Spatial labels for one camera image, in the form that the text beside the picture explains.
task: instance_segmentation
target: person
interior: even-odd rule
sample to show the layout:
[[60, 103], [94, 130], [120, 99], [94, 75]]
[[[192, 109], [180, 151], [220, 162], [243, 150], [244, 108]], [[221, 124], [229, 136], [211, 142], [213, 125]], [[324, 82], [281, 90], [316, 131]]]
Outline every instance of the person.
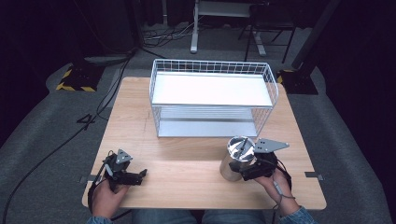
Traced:
[[[291, 194], [288, 181], [277, 169], [270, 177], [255, 178], [268, 195], [276, 202], [281, 216], [279, 223], [317, 223], [303, 206], [297, 204]], [[92, 217], [87, 224], [111, 224], [112, 216], [120, 206], [120, 202], [128, 191], [129, 186], [119, 186], [113, 192], [107, 180], [99, 184], [93, 194]], [[162, 224], [197, 224], [197, 220], [189, 210], [182, 209], [135, 209], [132, 213], [132, 223], [162, 223]], [[203, 224], [227, 223], [257, 223], [265, 224], [262, 211], [259, 210], [206, 210], [202, 219]]]

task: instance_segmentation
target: person's left hand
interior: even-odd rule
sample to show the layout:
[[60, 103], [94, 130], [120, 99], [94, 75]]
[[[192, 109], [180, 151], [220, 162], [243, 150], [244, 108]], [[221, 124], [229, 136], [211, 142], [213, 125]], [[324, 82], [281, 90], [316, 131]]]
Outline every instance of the person's left hand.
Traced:
[[128, 192], [130, 186], [120, 185], [115, 192], [110, 189], [108, 180], [103, 180], [93, 193], [92, 198], [92, 215], [94, 217], [111, 217], [119, 209], [120, 203]]

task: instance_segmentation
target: white wire basket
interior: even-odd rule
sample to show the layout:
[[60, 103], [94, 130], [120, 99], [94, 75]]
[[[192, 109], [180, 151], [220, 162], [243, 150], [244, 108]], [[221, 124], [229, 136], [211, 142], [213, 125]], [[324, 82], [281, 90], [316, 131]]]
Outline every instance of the white wire basket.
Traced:
[[257, 137], [277, 98], [268, 63], [153, 63], [149, 99], [159, 137]]

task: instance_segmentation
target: blue pants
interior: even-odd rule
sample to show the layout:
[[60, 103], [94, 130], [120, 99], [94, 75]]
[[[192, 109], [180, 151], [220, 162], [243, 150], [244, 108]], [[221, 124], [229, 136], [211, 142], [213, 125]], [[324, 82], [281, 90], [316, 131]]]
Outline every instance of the blue pants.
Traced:
[[[135, 209], [132, 212], [134, 224], [197, 224], [189, 210], [182, 209]], [[206, 210], [202, 224], [265, 224], [260, 210]]]

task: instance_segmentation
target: light wood surface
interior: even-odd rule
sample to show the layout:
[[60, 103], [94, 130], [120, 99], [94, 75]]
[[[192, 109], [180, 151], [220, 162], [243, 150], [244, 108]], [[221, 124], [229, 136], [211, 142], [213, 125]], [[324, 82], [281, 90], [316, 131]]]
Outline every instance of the light wood surface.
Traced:
[[[287, 142], [276, 152], [292, 176], [297, 202], [307, 209], [324, 209], [324, 199], [304, 140], [281, 85], [274, 111], [260, 137]], [[126, 77], [108, 121], [92, 167], [96, 175], [110, 150], [121, 148], [134, 157], [128, 172], [148, 169], [141, 186], [132, 186], [121, 203], [130, 208], [270, 209], [275, 203], [254, 180], [225, 180], [219, 172], [229, 138], [158, 138], [149, 102], [149, 78]], [[82, 203], [87, 206], [87, 192]]]

